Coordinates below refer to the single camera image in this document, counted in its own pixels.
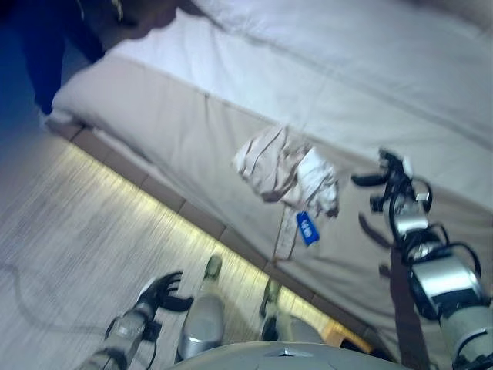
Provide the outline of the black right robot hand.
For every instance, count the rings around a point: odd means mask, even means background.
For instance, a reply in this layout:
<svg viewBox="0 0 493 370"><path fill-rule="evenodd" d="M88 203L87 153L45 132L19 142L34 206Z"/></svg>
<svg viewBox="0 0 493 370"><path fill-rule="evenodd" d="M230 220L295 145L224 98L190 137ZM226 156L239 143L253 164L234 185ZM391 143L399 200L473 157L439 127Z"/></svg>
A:
<svg viewBox="0 0 493 370"><path fill-rule="evenodd" d="M404 160L397 154L385 149L379 149L379 173L367 173L363 175L352 174L351 180L358 187L384 186L381 195L370 197L371 211L382 213L384 205L395 197L409 197L414 199L415 192L412 187L411 175L406 173Z"/></svg>

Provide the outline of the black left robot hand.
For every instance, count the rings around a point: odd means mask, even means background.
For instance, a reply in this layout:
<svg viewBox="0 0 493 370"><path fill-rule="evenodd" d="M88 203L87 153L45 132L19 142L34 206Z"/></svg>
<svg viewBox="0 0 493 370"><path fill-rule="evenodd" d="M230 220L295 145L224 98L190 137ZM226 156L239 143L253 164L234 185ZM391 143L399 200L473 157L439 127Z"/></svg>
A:
<svg viewBox="0 0 493 370"><path fill-rule="evenodd" d="M188 311L194 298L182 298L176 294L182 274L183 271L175 271L151 280L139 293L137 303L147 304L154 311L158 308L177 313Z"/></svg>

